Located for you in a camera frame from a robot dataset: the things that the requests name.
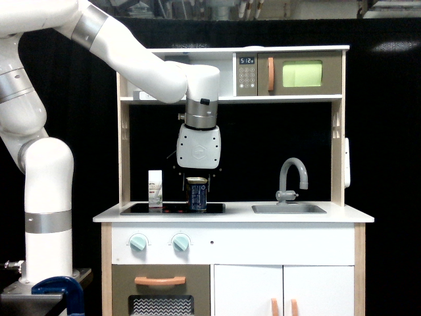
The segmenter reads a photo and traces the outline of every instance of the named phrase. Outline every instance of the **orange handle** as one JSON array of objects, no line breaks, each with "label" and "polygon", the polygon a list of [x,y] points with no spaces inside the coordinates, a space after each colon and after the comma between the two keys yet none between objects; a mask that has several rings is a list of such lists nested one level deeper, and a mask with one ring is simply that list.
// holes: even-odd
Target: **orange handle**
[{"label": "orange handle", "polygon": [[298,316],[297,300],[292,299],[291,304],[292,304],[292,316]]},{"label": "orange handle", "polygon": [[274,80],[275,80],[275,68],[274,68],[274,58],[268,58],[268,67],[269,67],[269,88],[268,91],[274,90]]},{"label": "orange handle", "polygon": [[278,302],[276,298],[272,298],[272,316],[278,316]]},{"label": "orange handle", "polygon": [[138,285],[177,285],[185,284],[185,276],[177,276],[174,278],[147,278],[146,276],[138,276],[134,279],[134,282]]}]

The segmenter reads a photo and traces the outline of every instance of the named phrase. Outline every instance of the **cabinet door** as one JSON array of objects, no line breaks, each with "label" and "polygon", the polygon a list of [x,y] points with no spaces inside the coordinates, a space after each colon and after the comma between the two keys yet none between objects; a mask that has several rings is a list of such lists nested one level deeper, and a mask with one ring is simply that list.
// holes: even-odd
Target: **cabinet door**
[{"label": "cabinet door", "polygon": [[214,266],[215,316],[282,316],[282,266]]},{"label": "cabinet door", "polygon": [[284,266],[284,315],[353,316],[354,267]]}]

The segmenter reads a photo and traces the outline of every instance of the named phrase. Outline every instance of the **gray faucet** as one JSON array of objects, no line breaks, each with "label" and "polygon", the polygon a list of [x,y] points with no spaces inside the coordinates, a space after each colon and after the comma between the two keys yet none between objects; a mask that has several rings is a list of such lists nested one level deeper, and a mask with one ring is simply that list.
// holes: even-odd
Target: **gray faucet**
[{"label": "gray faucet", "polygon": [[289,158],[282,165],[281,173],[279,175],[279,191],[276,192],[276,199],[280,203],[286,203],[286,201],[294,200],[298,194],[295,191],[287,191],[287,173],[290,166],[295,165],[300,174],[300,189],[307,190],[309,188],[309,178],[307,177],[307,170],[304,167],[303,162],[297,158]]}]

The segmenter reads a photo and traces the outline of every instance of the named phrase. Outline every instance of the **oven handle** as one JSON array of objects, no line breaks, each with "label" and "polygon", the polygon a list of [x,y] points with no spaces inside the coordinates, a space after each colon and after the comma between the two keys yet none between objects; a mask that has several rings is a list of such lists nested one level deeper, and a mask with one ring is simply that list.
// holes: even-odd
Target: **oven handle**
[{"label": "oven handle", "polygon": [[177,285],[177,284],[185,284],[186,277],[185,276],[175,276],[174,278],[147,278],[146,276],[138,276],[134,279],[134,282],[137,285]]}]

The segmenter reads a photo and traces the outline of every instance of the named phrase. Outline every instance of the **black cooktop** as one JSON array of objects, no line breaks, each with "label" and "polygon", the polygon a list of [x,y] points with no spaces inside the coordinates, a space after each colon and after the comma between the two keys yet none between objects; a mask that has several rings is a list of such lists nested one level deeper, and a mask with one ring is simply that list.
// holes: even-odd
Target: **black cooktop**
[{"label": "black cooktop", "polygon": [[163,203],[162,207],[149,208],[148,203],[137,203],[121,212],[121,215],[218,215],[225,213],[224,203],[208,203],[206,211],[192,211],[187,203]]}]

